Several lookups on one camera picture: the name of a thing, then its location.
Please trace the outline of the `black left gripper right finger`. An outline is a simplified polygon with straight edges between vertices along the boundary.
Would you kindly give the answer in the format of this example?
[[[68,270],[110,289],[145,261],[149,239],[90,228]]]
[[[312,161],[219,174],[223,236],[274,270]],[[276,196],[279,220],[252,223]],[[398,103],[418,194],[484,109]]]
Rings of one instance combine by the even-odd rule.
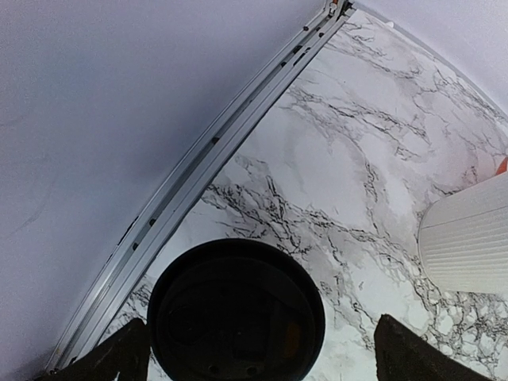
[[[486,377],[425,342],[389,314],[378,321],[374,332],[378,380],[467,381]]]

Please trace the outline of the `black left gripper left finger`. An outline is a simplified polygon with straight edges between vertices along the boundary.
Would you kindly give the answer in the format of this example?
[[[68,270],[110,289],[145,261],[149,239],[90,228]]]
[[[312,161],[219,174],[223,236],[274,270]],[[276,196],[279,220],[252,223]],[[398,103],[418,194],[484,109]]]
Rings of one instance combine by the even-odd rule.
[[[40,376],[47,381],[140,380],[148,377],[148,327],[132,319],[80,360],[64,369]]]

